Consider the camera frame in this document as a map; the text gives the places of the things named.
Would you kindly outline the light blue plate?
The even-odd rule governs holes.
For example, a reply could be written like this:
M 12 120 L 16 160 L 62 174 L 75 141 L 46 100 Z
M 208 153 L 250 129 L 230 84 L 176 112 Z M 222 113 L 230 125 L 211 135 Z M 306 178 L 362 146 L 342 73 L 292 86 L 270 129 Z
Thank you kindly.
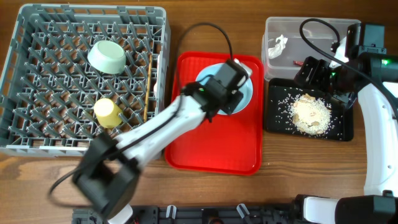
M 203 70 L 199 72 L 195 81 L 200 82 L 202 85 L 204 85 L 208 81 L 210 76 L 214 76 L 218 72 L 218 70 L 222 67 L 222 65 L 223 63 L 217 63 L 205 67 Z M 251 79 L 246 81 L 244 85 L 240 87 L 239 91 L 243 94 L 243 98 L 235 107 L 232 114 L 236 114 L 245 109 L 245 107 L 247 107 L 247 105 L 251 101 L 253 94 L 253 85 Z

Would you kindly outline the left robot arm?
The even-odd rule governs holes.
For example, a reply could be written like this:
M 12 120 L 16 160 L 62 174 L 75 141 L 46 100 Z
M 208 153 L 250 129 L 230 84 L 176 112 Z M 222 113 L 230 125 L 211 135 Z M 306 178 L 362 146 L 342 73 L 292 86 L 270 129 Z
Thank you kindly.
M 199 82 L 187 83 L 161 113 L 138 128 L 112 138 L 106 133 L 90 143 L 72 181 L 108 223 L 127 223 L 129 202 L 145 166 L 179 136 L 212 120 L 220 110 L 231 114 L 243 98 L 239 90 L 252 70 L 228 59 Z

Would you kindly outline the green saucer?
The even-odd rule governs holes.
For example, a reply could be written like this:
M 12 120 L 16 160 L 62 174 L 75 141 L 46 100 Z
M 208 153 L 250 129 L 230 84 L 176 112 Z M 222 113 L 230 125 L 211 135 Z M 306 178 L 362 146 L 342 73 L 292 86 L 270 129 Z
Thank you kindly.
M 90 65 L 100 72 L 120 74 L 126 66 L 126 53 L 117 43 L 110 40 L 101 40 L 88 52 Z

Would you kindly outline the red sauce packet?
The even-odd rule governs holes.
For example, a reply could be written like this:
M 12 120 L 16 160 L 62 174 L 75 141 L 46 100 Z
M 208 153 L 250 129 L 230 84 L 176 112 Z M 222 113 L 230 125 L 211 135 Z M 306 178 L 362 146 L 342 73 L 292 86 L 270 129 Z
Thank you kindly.
M 297 65 L 297 66 L 302 66 L 302 65 L 303 65 L 303 62 L 294 60 L 294 61 L 293 61 L 293 64 L 294 64 L 294 65 Z

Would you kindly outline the white plastic fork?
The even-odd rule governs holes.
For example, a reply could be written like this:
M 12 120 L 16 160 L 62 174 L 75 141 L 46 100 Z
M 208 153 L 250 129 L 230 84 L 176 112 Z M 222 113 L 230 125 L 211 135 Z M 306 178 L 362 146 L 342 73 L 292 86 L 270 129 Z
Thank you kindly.
M 156 58 L 156 74 L 155 74 L 155 82 L 154 82 L 154 86 L 153 86 L 153 96 L 156 98 L 157 98 L 157 82 L 159 79 L 159 72 L 160 72 L 159 63 L 160 63 L 160 54 L 158 54 L 158 56 Z

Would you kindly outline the white napkin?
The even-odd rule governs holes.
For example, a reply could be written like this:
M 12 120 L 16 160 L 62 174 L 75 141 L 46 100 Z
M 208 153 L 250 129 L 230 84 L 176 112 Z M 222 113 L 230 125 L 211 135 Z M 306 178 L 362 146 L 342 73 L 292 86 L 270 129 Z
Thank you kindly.
M 284 37 L 283 34 L 281 34 L 279 37 L 277 37 L 275 39 L 275 46 L 268 48 L 269 59 L 274 59 L 274 58 L 280 56 L 286 47 L 287 41 L 288 41 L 288 38 Z

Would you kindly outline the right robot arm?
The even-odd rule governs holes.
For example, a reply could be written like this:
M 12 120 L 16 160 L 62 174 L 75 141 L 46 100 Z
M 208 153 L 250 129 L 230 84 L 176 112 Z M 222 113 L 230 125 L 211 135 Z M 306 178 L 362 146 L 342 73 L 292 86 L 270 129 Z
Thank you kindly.
M 385 27 L 350 25 L 346 35 L 347 62 L 324 52 L 306 37 L 313 50 L 338 64 L 307 57 L 296 74 L 296 84 L 320 90 L 350 108 L 359 102 L 366 132 L 367 173 L 364 194 L 332 199 L 298 195 L 293 222 L 397 223 L 397 57 L 384 46 Z

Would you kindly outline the wooden chopstick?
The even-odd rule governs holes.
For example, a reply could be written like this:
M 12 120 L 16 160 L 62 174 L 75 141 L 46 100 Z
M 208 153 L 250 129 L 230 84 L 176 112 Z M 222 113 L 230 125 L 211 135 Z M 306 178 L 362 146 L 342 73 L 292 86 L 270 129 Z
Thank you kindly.
M 146 85 L 146 96 L 145 96 L 145 107 L 144 107 L 144 122 L 147 121 L 147 112 L 149 107 L 149 95 L 151 86 L 151 70 L 152 70 L 152 54 L 149 55 L 149 66 L 147 71 L 147 85 Z

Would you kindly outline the yellow cup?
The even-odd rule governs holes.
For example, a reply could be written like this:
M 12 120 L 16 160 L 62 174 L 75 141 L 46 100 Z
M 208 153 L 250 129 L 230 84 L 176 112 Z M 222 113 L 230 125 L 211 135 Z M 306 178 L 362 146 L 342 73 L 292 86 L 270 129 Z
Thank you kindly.
M 94 104 L 94 114 L 97 117 L 99 124 L 104 128 L 115 128 L 122 123 L 119 114 L 122 110 L 114 101 L 109 98 L 99 99 Z

